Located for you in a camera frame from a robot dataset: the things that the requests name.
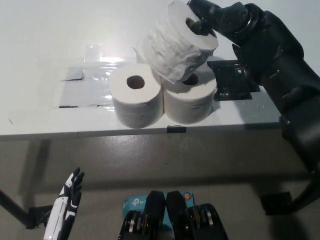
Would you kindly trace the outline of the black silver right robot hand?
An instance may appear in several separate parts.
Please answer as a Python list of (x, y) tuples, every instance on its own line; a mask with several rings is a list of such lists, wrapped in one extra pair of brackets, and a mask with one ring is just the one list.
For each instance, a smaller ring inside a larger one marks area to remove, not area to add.
[(241, 32), (251, 20), (247, 6), (236, 2), (227, 7), (220, 7), (209, 0), (190, 0), (187, 5), (198, 17), (198, 20), (186, 20), (187, 26), (194, 34), (207, 36), (218, 32), (234, 44), (242, 44)]

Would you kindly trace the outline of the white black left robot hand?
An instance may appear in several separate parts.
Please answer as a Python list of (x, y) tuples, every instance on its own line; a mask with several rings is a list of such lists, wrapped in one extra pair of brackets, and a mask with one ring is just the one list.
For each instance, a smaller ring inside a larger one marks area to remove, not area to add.
[(50, 212), (43, 238), (67, 240), (76, 219), (82, 197), (82, 181), (85, 173), (76, 168), (65, 181)]

